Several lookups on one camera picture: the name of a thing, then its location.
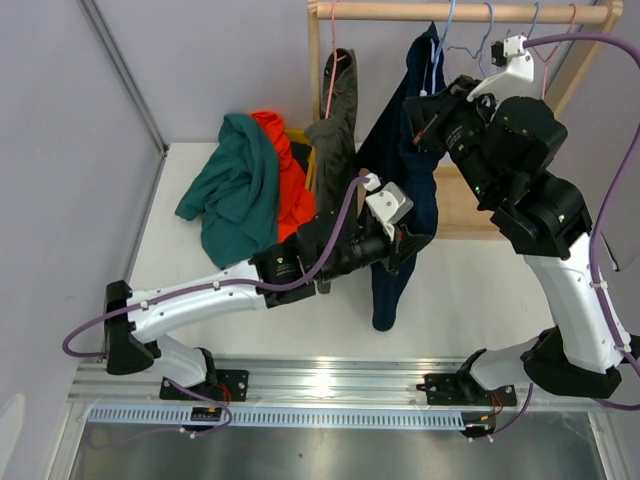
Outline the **navy blue shorts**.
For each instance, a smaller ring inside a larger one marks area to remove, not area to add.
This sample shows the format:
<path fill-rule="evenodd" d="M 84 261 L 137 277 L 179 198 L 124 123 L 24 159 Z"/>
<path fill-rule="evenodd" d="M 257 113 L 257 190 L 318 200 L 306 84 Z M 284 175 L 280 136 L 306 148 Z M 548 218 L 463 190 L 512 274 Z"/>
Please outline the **navy blue shorts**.
<path fill-rule="evenodd" d="M 444 53 L 434 23 L 411 44 L 406 56 L 406 72 L 381 115 L 356 153 L 355 164 L 395 182 L 413 201 L 403 218 L 409 232 L 433 239 L 438 226 L 434 172 L 443 155 L 421 149 L 413 143 L 411 125 L 403 107 L 406 98 L 438 93 L 445 88 Z M 418 253 L 404 261 L 397 274 L 380 264 L 372 264 L 373 328 L 386 332 L 393 328 L 397 307 L 411 275 Z"/>

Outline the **orange shorts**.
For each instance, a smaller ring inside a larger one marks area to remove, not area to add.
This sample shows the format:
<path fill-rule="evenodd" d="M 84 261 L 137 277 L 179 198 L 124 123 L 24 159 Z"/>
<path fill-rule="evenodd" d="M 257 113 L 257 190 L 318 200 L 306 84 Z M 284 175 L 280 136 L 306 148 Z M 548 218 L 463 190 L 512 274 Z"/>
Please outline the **orange shorts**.
<path fill-rule="evenodd" d="M 272 111 L 256 111 L 250 116 L 257 121 L 273 144 L 279 162 L 278 241 L 283 242 L 316 213 L 315 198 L 305 188 L 306 175 L 294 160 L 291 142 L 285 135 L 283 118 Z"/>

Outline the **teal green shorts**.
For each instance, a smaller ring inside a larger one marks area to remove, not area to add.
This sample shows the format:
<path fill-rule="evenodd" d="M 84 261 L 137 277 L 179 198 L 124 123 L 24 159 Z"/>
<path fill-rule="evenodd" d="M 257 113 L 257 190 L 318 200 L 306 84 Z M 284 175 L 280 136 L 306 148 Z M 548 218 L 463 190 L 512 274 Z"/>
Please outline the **teal green shorts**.
<path fill-rule="evenodd" d="M 218 140 L 175 215 L 201 220 L 202 248 L 222 269 L 277 243 L 279 160 L 266 133 L 246 114 L 227 114 Z"/>

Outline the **blue hanger with navy shorts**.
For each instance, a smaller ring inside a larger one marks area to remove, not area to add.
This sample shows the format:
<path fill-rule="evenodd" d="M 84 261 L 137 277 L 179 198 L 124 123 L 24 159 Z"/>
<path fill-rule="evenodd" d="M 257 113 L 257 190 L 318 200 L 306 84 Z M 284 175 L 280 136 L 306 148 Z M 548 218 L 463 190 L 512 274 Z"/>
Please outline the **blue hanger with navy shorts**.
<path fill-rule="evenodd" d="M 431 54 L 430 54 L 431 80 L 430 80 L 430 82 L 427 82 L 428 70 L 425 69 L 424 70 L 424 74 L 423 74 L 422 89 L 419 92 L 420 96 L 434 95 L 436 93 L 436 91 L 437 91 L 437 89 L 436 89 L 436 87 L 437 87 L 437 70 L 438 70 L 438 66 L 440 64 L 440 57 L 441 57 L 441 54 L 442 54 L 442 51 L 443 51 L 443 48 L 444 48 L 444 44 L 445 44 L 446 39 L 447 39 L 447 35 L 449 33 L 451 24 L 453 23 L 453 18 L 454 18 L 454 13 L 455 13 L 455 8 L 456 8 L 457 1 L 456 0 L 450 0 L 449 4 L 450 4 L 449 13 L 448 13 L 448 17 L 447 17 L 447 21 L 446 21 L 443 33 L 439 37 L 437 43 L 433 44 L 432 48 L 431 48 Z"/>

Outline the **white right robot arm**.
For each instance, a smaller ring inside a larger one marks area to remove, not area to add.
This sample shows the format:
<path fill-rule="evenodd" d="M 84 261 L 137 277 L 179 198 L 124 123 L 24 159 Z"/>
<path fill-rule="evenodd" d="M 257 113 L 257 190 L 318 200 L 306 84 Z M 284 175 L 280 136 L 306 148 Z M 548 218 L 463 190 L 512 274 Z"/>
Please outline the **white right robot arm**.
<path fill-rule="evenodd" d="M 412 139 L 451 157 L 479 209 L 533 271 L 553 326 L 521 344 L 474 352 L 457 371 L 458 395 L 475 404 L 527 382 L 605 402 L 621 383 L 619 366 L 638 358 L 639 340 L 621 326 L 595 279 L 592 220 L 581 192 L 548 170 L 567 129 L 541 100 L 501 100 L 475 87 L 460 76 L 437 94 L 406 99 Z"/>

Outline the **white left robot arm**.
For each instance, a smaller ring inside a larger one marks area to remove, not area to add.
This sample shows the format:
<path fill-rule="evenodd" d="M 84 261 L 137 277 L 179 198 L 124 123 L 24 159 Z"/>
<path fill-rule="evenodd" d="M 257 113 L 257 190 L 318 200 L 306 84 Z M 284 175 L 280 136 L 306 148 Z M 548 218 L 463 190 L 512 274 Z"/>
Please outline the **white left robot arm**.
<path fill-rule="evenodd" d="M 212 353 L 188 347 L 171 332 L 226 314 L 259 311 L 314 296 L 318 286 L 370 264 L 396 274 L 431 235 L 400 220 L 385 230 L 371 214 L 361 226 L 335 234 L 338 216 L 321 212 L 284 242 L 212 276 L 156 291 L 134 291 L 124 281 L 106 288 L 106 371 L 113 376 L 153 372 L 163 400 L 244 401 L 246 372 L 216 368 Z"/>

